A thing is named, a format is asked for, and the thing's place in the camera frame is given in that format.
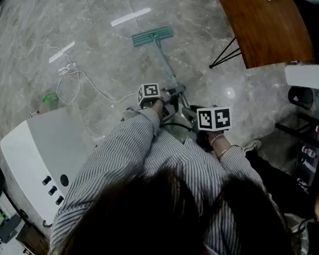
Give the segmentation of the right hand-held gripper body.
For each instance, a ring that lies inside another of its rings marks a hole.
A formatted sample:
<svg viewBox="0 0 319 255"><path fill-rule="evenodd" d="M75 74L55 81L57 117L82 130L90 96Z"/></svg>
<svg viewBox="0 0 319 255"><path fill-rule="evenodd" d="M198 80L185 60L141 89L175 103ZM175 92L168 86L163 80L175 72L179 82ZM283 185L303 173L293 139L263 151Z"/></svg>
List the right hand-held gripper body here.
<svg viewBox="0 0 319 255"><path fill-rule="evenodd" d="M213 148L208 141L208 132L227 131L231 128L232 109L230 107L198 108L196 110L197 137L196 143L204 151L212 151Z"/></svg>

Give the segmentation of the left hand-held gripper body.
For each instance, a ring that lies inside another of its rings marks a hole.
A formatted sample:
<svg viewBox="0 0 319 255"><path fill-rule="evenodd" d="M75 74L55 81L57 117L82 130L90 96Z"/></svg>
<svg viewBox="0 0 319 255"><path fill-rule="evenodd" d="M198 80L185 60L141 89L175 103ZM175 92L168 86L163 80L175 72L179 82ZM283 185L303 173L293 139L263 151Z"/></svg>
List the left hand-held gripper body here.
<svg viewBox="0 0 319 255"><path fill-rule="evenodd" d="M142 84L138 91L138 106L141 109L151 108L156 112L161 122L170 119L169 104L171 96L158 83Z"/></svg>

